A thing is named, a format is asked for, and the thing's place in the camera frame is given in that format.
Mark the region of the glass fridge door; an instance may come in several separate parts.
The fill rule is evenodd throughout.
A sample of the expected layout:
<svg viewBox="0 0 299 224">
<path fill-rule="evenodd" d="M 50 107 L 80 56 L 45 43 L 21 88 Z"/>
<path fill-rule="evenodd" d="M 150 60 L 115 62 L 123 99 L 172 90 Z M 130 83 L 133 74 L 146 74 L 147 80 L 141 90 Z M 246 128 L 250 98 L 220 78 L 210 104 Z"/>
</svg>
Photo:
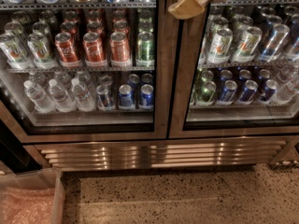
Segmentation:
<svg viewBox="0 0 299 224">
<path fill-rule="evenodd" d="M 15 69 L 1 50 L 1 119 L 23 143 L 58 143 L 80 141 L 116 141 L 159 139 L 166 136 L 170 99 L 173 51 L 178 25 L 166 11 L 171 0 L 1 0 L 1 34 L 14 34 L 26 47 L 34 68 Z M 98 33 L 106 54 L 107 67 L 90 67 L 85 62 L 83 36 Z M 111 65 L 110 36 L 125 33 L 129 40 L 132 67 Z M 137 36 L 151 32 L 154 36 L 154 63 L 136 65 Z M 57 66 L 38 68 L 28 47 L 30 34 L 41 33 L 50 42 Z M 60 63 L 55 36 L 69 33 L 76 44 L 82 66 L 66 68 Z M 95 109 L 83 112 L 71 91 L 73 78 L 83 81 L 94 101 Z M 76 110 L 39 113 L 27 97 L 23 82 L 38 83 L 54 102 L 49 81 L 56 79 L 68 90 Z M 143 85 L 153 87 L 154 106 L 142 109 L 139 94 Z M 96 88 L 109 86 L 115 109 L 103 111 L 97 106 Z M 119 108 L 119 87 L 134 90 L 135 108 Z"/>
<path fill-rule="evenodd" d="M 278 58 L 258 60 L 259 50 L 275 24 L 290 28 Z M 241 34 L 249 26 L 263 32 L 252 61 L 232 63 Z M 223 28 L 233 32 L 229 59 L 210 63 L 207 55 L 214 34 Z M 298 75 L 298 0 L 226 0 L 206 5 L 203 14 L 179 22 L 178 72 L 170 135 L 174 138 L 219 138 L 229 136 L 291 135 L 298 133 L 298 93 L 284 105 L 274 99 L 278 89 Z M 218 105 L 226 80 L 237 83 L 234 101 Z M 258 90 L 249 105 L 236 102 L 241 85 L 254 80 Z M 198 105 L 201 85 L 213 81 L 214 102 Z"/>
</svg>

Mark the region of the fridge 7up can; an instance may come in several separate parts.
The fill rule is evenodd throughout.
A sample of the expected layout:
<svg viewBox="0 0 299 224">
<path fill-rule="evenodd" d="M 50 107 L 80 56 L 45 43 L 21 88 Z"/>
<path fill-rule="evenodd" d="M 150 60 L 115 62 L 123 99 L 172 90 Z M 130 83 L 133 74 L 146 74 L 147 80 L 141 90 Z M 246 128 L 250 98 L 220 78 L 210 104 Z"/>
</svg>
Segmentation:
<svg viewBox="0 0 299 224">
<path fill-rule="evenodd" d="M 207 60 L 210 63 L 224 63 L 229 59 L 229 50 L 233 41 L 233 32 L 223 28 L 214 34 Z"/>
<path fill-rule="evenodd" d="M 240 36 L 235 52 L 231 57 L 232 63 L 247 63 L 253 60 L 255 50 L 262 39 L 262 30 L 256 26 L 249 26 Z"/>
</svg>

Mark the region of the right fridge green can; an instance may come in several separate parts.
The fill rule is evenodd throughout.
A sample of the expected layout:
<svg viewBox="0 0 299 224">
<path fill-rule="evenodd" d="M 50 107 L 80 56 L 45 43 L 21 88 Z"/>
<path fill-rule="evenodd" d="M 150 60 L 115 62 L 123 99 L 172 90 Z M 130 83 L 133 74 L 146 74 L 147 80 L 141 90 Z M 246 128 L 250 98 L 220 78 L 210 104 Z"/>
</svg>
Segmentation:
<svg viewBox="0 0 299 224">
<path fill-rule="evenodd" d="M 198 105 L 211 105 L 214 102 L 214 95 L 217 86 L 213 81 L 204 82 L 197 94 L 196 103 Z"/>
</svg>

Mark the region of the right fridge silver blue can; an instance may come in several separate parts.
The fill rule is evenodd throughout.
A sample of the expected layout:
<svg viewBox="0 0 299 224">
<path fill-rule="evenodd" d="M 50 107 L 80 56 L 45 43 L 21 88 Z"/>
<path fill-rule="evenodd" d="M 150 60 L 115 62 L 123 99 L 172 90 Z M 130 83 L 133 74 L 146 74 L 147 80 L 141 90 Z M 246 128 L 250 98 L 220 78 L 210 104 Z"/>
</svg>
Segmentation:
<svg viewBox="0 0 299 224">
<path fill-rule="evenodd" d="M 275 24 L 269 36 L 259 50 L 258 60 L 262 62 L 274 61 L 280 54 L 279 50 L 289 34 L 290 28 L 285 24 Z"/>
</svg>

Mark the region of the right fridge blue can left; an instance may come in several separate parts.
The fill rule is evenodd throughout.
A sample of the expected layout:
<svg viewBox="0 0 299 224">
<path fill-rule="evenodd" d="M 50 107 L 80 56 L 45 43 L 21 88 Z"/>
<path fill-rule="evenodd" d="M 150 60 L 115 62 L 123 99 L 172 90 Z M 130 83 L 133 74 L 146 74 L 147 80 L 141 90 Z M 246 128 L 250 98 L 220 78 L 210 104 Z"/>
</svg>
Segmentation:
<svg viewBox="0 0 299 224">
<path fill-rule="evenodd" d="M 236 91 L 237 83 L 231 79 L 226 80 L 217 97 L 217 104 L 230 105 L 234 101 Z"/>
</svg>

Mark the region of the right fridge blue can middle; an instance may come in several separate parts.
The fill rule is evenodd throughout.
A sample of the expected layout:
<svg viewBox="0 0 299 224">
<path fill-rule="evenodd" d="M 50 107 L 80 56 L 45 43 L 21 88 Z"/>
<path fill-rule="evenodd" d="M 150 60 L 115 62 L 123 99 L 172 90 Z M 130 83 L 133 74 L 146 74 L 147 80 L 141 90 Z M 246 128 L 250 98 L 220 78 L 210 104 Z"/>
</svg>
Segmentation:
<svg viewBox="0 0 299 224">
<path fill-rule="evenodd" d="M 247 80 L 241 85 L 240 93 L 236 102 L 242 105 L 249 105 L 252 102 L 253 96 L 258 90 L 258 84 L 254 80 Z"/>
</svg>

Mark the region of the steel fridge base grille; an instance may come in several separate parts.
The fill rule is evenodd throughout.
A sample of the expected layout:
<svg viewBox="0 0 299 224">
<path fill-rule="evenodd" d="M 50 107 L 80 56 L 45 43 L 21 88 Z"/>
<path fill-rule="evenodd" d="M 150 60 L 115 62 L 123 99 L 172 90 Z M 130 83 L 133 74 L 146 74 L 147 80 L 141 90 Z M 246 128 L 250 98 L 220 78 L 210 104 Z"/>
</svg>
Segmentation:
<svg viewBox="0 0 299 224">
<path fill-rule="evenodd" d="M 227 166 L 281 161 L 296 135 L 32 144 L 25 147 L 44 168 L 63 172 Z"/>
</svg>

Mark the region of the green soda can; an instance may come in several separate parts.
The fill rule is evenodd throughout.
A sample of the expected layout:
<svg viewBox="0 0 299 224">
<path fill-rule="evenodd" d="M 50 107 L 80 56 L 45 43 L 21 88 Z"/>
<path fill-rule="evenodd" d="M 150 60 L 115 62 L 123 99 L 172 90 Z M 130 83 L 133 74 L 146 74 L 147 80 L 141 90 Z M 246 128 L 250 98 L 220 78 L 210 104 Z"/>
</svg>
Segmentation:
<svg viewBox="0 0 299 224">
<path fill-rule="evenodd" d="M 151 32 L 140 32 L 137 36 L 136 65 L 151 66 L 154 63 L 154 36 Z"/>
</svg>

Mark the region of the red coca cola can right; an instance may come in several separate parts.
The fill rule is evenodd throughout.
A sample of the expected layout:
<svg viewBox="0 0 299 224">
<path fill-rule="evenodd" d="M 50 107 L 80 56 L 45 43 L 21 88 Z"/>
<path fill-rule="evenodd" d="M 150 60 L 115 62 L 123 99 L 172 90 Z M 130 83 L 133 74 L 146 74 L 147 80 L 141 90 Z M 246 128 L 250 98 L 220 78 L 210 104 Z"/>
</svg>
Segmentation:
<svg viewBox="0 0 299 224">
<path fill-rule="evenodd" d="M 111 65 L 113 67 L 132 67 L 131 51 L 125 33 L 114 32 L 109 39 L 111 48 Z"/>
</svg>

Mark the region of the blue pepsi can right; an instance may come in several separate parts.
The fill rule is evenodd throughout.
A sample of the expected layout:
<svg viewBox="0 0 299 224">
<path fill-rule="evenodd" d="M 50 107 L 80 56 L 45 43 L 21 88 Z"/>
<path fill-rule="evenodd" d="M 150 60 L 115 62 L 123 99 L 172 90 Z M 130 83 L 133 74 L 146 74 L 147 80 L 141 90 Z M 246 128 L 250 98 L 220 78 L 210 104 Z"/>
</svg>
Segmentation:
<svg viewBox="0 0 299 224">
<path fill-rule="evenodd" d="M 145 84 L 140 89 L 139 106 L 142 109 L 152 109 L 154 106 L 153 87 Z"/>
</svg>

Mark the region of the blue pepsi can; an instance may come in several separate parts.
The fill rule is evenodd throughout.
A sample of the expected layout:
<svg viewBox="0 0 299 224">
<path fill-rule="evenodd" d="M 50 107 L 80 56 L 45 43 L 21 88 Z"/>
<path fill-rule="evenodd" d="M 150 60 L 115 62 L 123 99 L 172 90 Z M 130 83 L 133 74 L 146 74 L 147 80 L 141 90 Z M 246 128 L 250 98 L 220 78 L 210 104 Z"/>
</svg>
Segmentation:
<svg viewBox="0 0 299 224">
<path fill-rule="evenodd" d="M 139 106 L 142 109 L 152 109 L 154 106 L 153 87 L 145 84 L 140 89 Z"/>
<path fill-rule="evenodd" d="M 123 110 L 135 108 L 134 90 L 130 85 L 121 85 L 119 87 L 119 108 Z"/>
</svg>

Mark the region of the red bull can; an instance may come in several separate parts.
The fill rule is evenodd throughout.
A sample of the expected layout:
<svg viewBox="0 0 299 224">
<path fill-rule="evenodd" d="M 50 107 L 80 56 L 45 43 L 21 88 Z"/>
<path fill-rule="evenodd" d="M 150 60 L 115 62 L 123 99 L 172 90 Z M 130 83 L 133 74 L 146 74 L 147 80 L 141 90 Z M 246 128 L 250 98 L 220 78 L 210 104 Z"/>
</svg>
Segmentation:
<svg viewBox="0 0 299 224">
<path fill-rule="evenodd" d="M 109 86 L 99 85 L 96 88 L 97 106 L 100 110 L 108 111 L 115 109 L 115 101 Z"/>
</svg>

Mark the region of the red coca cola can left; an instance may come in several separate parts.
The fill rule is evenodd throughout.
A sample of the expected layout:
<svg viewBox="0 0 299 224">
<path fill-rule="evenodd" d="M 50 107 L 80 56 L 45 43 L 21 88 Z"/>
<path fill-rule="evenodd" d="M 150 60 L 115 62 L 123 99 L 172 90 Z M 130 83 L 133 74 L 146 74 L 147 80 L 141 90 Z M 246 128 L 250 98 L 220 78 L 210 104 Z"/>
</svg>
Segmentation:
<svg viewBox="0 0 299 224">
<path fill-rule="evenodd" d="M 55 46 L 60 55 L 60 63 L 66 68 L 82 66 L 73 37 L 69 33 L 59 33 L 55 36 Z"/>
</svg>

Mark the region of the clear plastic bin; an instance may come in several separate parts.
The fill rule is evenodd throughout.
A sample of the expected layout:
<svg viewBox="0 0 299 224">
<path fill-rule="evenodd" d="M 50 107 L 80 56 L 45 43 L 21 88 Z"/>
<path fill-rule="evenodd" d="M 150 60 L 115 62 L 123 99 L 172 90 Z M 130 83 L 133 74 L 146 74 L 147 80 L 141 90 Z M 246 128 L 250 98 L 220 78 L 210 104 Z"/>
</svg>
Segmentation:
<svg viewBox="0 0 299 224">
<path fill-rule="evenodd" d="M 52 168 L 17 175 L 4 175 L 0 177 L 0 191 L 4 188 L 54 189 L 50 224 L 62 224 L 65 192 L 61 176 L 59 170 Z"/>
</svg>

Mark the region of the pink bubble wrap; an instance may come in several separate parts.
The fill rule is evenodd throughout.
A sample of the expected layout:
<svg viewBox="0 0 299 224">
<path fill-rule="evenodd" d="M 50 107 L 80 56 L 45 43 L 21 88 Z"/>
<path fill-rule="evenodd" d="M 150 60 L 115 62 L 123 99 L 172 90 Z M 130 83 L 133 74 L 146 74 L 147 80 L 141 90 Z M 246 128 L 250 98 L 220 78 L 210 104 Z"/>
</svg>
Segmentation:
<svg viewBox="0 0 299 224">
<path fill-rule="evenodd" d="M 4 188 L 0 191 L 0 224 L 50 224 L 54 192 Z"/>
</svg>

